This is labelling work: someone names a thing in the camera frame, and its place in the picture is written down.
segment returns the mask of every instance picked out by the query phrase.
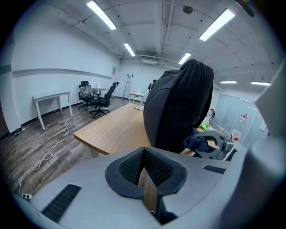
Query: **wood floor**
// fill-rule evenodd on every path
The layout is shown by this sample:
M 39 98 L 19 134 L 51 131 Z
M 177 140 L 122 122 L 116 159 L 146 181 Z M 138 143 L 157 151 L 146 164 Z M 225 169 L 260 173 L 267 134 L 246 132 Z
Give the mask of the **wood floor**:
M 126 99 L 113 98 L 108 109 L 111 112 L 127 103 Z M 73 137 L 73 133 L 95 119 L 94 113 L 90 114 L 83 108 L 78 110 L 79 106 L 72 107 L 73 118 L 67 123 L 70 129 L 68 138 L 51 150 L 53 157 L 48 161 L 43 161 L 38 171 L 31 171 L 25 176 L 21 185 L 22 193 L 35 194 L 41 186 L 69 170 L 76 163 L 87 159 L 83 145 Z M 96 119 L 102 116 L 103 114 L 98 114 Z M 19 194 L 22 175 L 29 169 L 37 168 L 48 150 L 64 138 L 62 130 L 65 129 L 64 124 L 69 117 L 69 109 L 63 109 L 59 111 L 59 114 L 54 112 L 42 118 L 46 127 L 45 131 L 40 122 L 36 120 L 25 126 L 25 130 L 21 131 L 18 136 L 9 136 L 0 142 L 2 176 L 12 193 Z

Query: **ladder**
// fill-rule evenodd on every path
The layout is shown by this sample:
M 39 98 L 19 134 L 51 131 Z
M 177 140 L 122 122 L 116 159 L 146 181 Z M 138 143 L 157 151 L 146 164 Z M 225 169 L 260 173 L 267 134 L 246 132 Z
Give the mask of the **ladder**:
M 129 92 L 131 90 L 132 79 L 133 79 L 133 75 L 129 76 L 129 74 L 127 74 L 126 84 L 125 84 L 125 88 L 124 88 L 122 98 L 124 98 L 124 97 L 129 98 Z

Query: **white ceiling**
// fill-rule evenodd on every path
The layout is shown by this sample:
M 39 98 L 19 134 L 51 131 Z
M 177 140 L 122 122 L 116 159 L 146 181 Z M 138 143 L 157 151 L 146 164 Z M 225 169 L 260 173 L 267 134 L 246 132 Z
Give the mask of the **white ceiling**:
M 117 26 L 109 27 L 86 5 L 90 0 L 46 0 L 64 11 L 75 29 L 81 29 L 121 58 L 131 58 L 123 43 L 128 42 L 136 57 L 160 57 L 160 62 L 179 68 L 186 52 L 214 69 L 214 83 L 225 89 L 260 92 L 250 81 L 270 81 L 282 61 L 284 50 L 271 27 L 251 6 L 250 17 L 234 0 L 96 0 Z M 189 5 L 194 11 L 183 12 Z M 225 9 L 236 16 L 205 42 L 199 36 Z M 222 85 L 221 80 L 236 80 Z

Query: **electrical outlet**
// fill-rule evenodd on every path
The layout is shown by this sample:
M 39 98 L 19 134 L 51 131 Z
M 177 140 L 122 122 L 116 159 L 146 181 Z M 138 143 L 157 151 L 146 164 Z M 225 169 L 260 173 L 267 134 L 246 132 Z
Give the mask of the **electrical outlet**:
M 23 194 L 22 194 L 22 197 L 23 197 L 24 199 L 32 199 L 32 198 L 33 198 L 33 196 L 32 196 L 31 194 L 26 194 L 26 193 L 23 193 Z

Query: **small white table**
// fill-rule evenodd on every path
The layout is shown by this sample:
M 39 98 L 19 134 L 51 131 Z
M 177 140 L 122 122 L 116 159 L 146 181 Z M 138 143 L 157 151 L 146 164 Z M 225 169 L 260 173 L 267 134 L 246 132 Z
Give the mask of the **small white table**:
M 92 91 L 92 92 L 93 92 L 93 91 L 97 91 L 98 94 L 101 95 L 101 91 L 106 91 L 106 93 L 107 93 L 108 88 L 91 88 L 91 91 Z
M 43 123 L 43 120 L 42 120 L 42 117 L 41 117 L 41 113 L 40 113 L 39 103 L 38 102 L 42 101 L 42 100 L 45 100 L 45 99 L 49 99 L 49 98 L 59 97 L 59 108 L 60 108 L 60 110 L 62 110 L 60 96 L 67 95 L 68 106 L 70 108 L 70 113 L 71 113 L 71 117 L 72 117 L 72 106 L 71 106 L 71 101 L 70 101 L 70 93 L 71 93 L 70 91 L 58 90 L 58 91 L 50 91 L 50 92 L 45 92 L 45 93 L 33 95 L 33 98 L 34 98 L 35 103 L 36 103 L 38 118 L 39 118 L 39 120 L 41 122 L 43 130 L 45 130 L 45 126 L 44 126 L 44 123 Z
M 129 93 L 129 99 L 128 99 L 129 102 L 130 102 L 131 95 L 133 95 L 133 103 L 134 103 L 135 96 L 141 97 L 140 98 L 140 105 L 142 105 L 142 102 L 144 101 L 145 94 L 140 94 L 137 92 L 135 92 L 135 93 L 130 92 Z

